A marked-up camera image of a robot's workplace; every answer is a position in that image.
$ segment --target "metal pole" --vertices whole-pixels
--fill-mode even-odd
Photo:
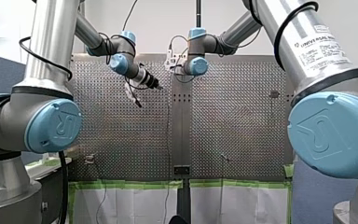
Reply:
[[[252,13],[247,11],[222,34],[222,40],[230,46],[238,46],[260,28],[261,25],[253,19]]]
[[[75,37],[79,0],[38,0],[30,49],[47,60],[69,68]],[[68,74],[28,56],[24,80],[16,86],[32,86],[68,94]]]
[[[77,14],[76,36],[90,49],[98,48],[103,42],[98,31],[80,13]]]
[[[201,27],[201,0],[197,0],[197,27]]]

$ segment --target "universal robots logo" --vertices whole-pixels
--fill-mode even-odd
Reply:
[[[57,136],[56,138],[61,139],[72,139],[75,135],[75,124],[76,124],[76,116],[73,114],[61,112],[58,115],[58,119],[60,120],[59,125],[57,126]]]

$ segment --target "metal bracket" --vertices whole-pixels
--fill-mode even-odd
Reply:
[[[169,71],[171,74],[176,75],[184,75],[183,67],[185,66],[185,62],[187,61],[187,55],[182,54],[173,54],[173,51],[169,49],[167,51],[167,59],[165,60],[165,70]]]
[[[189,165],[174,166],[173,173],[175,175],[190,175],[190,166]]]

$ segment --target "gray wall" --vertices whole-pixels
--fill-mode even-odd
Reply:
[[[0,58],[0,93],[10,93],[11,87],[22,80],[25,65]],[[22,153],[22,161],[28,164],[42,158],[34,153]]]
[[[322,175],[303,161],[295,162],[293,180],[293,224],[333,223],[334,205],[349,200],[358,184]]]

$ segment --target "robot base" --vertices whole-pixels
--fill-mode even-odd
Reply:
[[[34,182],[28,192],[0,204],[0,224],[42,223],[42,185]]]
[[[333,211],[333,224],[358,224],[358,213],[351,211],[349,201],[336,204]]]

